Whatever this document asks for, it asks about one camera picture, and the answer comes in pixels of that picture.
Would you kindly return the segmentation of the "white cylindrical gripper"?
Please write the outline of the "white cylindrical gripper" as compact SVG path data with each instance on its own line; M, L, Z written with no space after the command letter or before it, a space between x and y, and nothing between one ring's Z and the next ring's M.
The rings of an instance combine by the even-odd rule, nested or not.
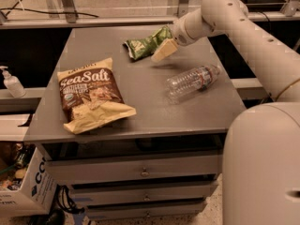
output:
M178 45L187 46L195 43L200 38L215 37L219 31L208 24L202 15L200 8L189 12L173 22L172 37L165 39L151 56L155 63L163 60L178 50Z

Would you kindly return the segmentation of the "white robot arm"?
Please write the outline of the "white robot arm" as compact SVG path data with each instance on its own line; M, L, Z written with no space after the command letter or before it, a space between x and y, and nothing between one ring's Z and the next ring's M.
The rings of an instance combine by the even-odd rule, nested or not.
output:
M300 56L252 22L240 0L202 0L172 26L181 46L217 32L272 99L240 113L228 130L223 225L300 225Z

